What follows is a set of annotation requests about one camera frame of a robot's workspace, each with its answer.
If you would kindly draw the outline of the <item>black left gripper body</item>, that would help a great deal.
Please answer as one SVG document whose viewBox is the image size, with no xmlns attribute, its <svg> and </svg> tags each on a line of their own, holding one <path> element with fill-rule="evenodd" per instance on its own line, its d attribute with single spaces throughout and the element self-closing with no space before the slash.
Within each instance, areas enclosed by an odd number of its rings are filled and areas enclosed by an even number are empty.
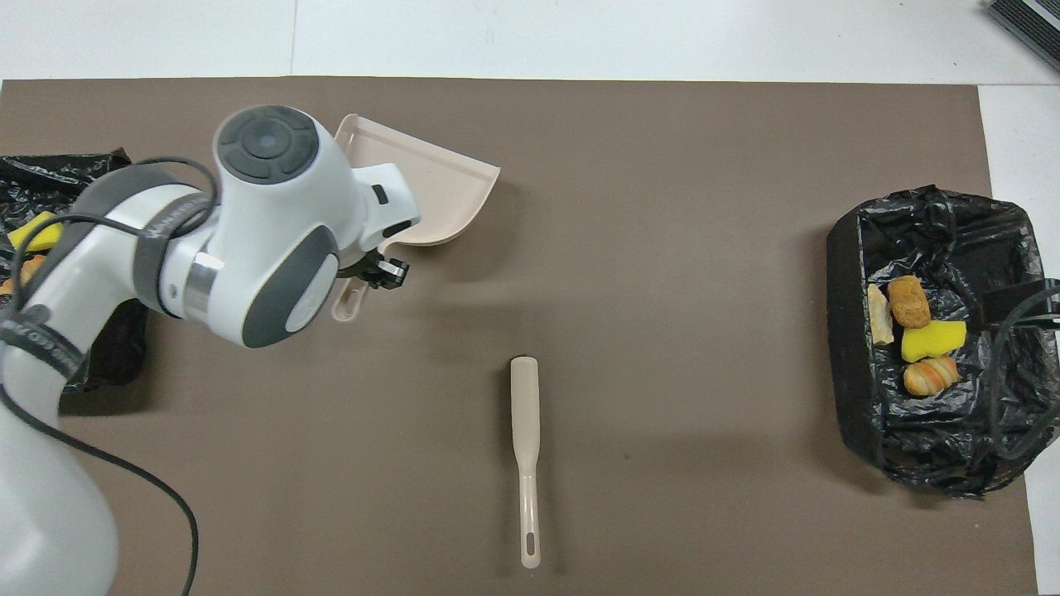
<svg viewBox="0 0 1060 596">
<path fill-rule="evenodd" d="M 363 255 L 355 264 L 338 269 L 338 279 L 356 278 L 371 288 L 393 290 L 404 286 L 409 268 L 407 262 L 389 259 L 374 249 Z"/>
</svg>

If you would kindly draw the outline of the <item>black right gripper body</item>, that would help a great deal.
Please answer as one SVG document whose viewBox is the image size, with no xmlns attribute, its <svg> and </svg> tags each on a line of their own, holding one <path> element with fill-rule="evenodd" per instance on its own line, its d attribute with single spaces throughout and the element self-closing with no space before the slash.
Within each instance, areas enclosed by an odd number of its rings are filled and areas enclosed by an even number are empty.
<svg viewBox="0 0 1060 596">
<path fill-rule="evenodd" d="M 995 290 L 986 291 L 978 299 L 978 306 L 972 311 L 970 328 L 973 332 L 1002 325 L 1024 301 L 1037 294 L 1046 293 L 1034 302 L 1014 322 L 1015 328 L 1037 328 L 1060 331 L 1060 280 L 1034 280 Z"/>
</svg>

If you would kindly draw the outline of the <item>yellow sponge piece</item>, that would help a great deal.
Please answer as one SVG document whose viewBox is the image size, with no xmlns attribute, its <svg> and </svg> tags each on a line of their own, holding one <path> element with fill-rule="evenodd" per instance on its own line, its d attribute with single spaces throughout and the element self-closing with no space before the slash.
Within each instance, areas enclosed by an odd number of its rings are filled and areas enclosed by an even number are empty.
<svg viewBox="0 0 1060 596">
<path fill-rule="evenodd" d="M 968 336 L 962 320 L 930 320 L 922 328 L 904 328 L 899 353 L 906 363 L 940 358 L 961 348 Z"/>
<path fill-rule="evenodd" d="M 55 248 L 64 232 L 64 224 L 57 223 L 56 218 L 56 214 L 43 211 L 12 230 L 7 240 L 13 248 L 24 248 L 26 252 L 49 252 Z"/>
</svg>

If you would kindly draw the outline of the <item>brown bread roll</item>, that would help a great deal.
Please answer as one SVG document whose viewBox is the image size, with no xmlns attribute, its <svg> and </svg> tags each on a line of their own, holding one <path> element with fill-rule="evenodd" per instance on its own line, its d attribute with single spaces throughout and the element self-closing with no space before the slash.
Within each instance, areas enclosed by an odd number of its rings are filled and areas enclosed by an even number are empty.
<svg viewBox="0 0 1060 596">
<path fill-rule="evenodd" d="M 894 321 L 905 329 L 923 329 L 930 325 L 932 313 L 928 295 L 916 276 L 898 276 L 887 283 L 886 291 Z"/>
</svg>

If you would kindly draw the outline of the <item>beige plastic dustpan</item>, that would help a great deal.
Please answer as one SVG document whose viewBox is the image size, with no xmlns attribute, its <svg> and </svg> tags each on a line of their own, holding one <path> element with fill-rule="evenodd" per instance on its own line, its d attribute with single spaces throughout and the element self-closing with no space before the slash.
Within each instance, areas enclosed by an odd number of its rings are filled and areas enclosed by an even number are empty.
<svg viewBox="0 0 1060 596">
<path fill-rule="evenodd" d="M 364 203 L 359 234 L 342 248 L 340 268 L 374 249 L 395 259 L 388 250 L 398 245 L 428 248 L 454 240 L 476 218 L 499 179 L 499 166 L 359 113 L 344 117 L 335 140 L 344 150 Z M 339 322 L 356 320 L 368 295 L 383 290 L 360 279 L 340 279 L 330 315 Z"/>
</svg>

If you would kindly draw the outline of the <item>striped croissant piece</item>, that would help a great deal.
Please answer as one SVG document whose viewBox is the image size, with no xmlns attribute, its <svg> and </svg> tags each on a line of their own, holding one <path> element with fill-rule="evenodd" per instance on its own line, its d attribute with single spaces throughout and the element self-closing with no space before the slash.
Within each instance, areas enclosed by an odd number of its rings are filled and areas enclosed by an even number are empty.
<svg viewBox="0 0 1060 596">
<path fill-rule="evenodd" d="M 41 269 L 45 263 L 46 255 L 31 255 L 30 259 L 26 259 L 20 265 L 17 275 L 18 282 L 15 282 L 11 276 L 5 278 L 3 282 L 0 282 L 0 297 L 11 298 L 14 295 L 16 286 L 26 290 L 31 279 Z"/>
<path fill-rule="evenodd" d="M 903 385 L 913 397 L 930 397 L 961 380 L 957 362 L 951 356 L 935 356 L 909 363 L 903 373 Z"/>
</svg>

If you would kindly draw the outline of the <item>beige hand brush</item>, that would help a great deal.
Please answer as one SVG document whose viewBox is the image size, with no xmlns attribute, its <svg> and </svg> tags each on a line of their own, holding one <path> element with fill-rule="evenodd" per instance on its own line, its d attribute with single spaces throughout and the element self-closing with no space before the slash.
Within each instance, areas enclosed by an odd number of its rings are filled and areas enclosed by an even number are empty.
<svg viewBox="0 0 1060 596">
<path fill-rule="evenodd" d="M 518 468 L 520 562 L 526 569 L 536 569 L 542 559 L 537 496 L 541 416 L 540 366 L 532 356 L 516 356 L 510 363 L 510 414 Z"/>
</svg>

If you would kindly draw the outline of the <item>bin with black bag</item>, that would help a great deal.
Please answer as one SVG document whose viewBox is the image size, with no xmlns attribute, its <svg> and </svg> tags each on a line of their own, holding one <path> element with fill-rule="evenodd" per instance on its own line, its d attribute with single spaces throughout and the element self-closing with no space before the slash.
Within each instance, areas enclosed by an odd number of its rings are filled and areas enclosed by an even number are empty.
<svg viewBox="0 0 1060 596">
<path fill-rule="evenodd" d="M 122 148 L 103 154 L 0 156 L 0 310 L 12 297 L 12 259 L 20 230 L 35 220 L 65 214 L 92 181 L 130 165 Z M 147 357 L 147 308 L 129 300 L 118 306 L 92 344 L 88 361 L 65 386 L 67 393 L 124 386 Z"/>
<path fill-rule="evenodd" d="M 962 320 L 966 341 L 946 356 L 961 380 L 930 397 L 903 385 L 903 329 L 874 346 L 866 290 L 916 276 L 932 320 Z M 861 204 L 826 236 L 826 327 L 844 444 L 895 483 L 980 498 L 1011 484 L 1060 436 L 1060 331 L 1015 328 L 1049 291 L 1002 325 L 973 332 L 986 291 L 1044 275 L 1034 226 L 1010 201 L 944 191 L 900 191 Z"/>
</svg>

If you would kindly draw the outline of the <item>pale bread piece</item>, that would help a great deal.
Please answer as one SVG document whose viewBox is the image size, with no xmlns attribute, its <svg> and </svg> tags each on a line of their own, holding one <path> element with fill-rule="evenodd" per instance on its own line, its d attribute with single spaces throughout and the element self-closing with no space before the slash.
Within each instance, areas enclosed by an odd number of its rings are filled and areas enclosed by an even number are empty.
<svg viewBox="0 0 1060 596">
<path fill-rule="evenodd" d="M 870 335 L 874 346 L 886 346 L 894 341 L 894 321 L 889 299 L 877 284 L 868 284 L 866 290 L 868 312 L 870 313 Z"/>
</svg>

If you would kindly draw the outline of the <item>black ribbed device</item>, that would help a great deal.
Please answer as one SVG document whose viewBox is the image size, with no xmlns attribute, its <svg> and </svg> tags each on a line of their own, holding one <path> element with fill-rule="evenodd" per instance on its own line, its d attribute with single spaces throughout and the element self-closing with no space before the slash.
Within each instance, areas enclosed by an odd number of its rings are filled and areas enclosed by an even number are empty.
<svg viewBox="0 0 1060 596">
<path fill-rule="evenodd" d="M 985 12 L 1060 73 L 1060 0 L 988 0 Z"/>
</svg>

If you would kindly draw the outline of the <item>brown table mat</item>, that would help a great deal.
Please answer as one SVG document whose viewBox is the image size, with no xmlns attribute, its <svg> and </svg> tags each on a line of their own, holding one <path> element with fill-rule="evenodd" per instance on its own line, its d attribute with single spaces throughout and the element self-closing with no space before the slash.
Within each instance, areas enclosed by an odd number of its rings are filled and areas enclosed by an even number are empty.
<svg viewBox="0 0 1060 596">
<path fill-rule="evenodd" d="M 991 192 L 972 87 L 442 78 L 8 80 L 0 155 L 209 160 L 254 104 L 500 166 L 408 282 L 246 350 L 152 317 L 135 384 L 64 427 L 181 492 L 195 596 L 1015 596 L 1022 483 L 890 483 L 841 441 L 826 233 Z M 540 366 L 541 564 L 520 562 L 510 363 Z"/>
</svg>

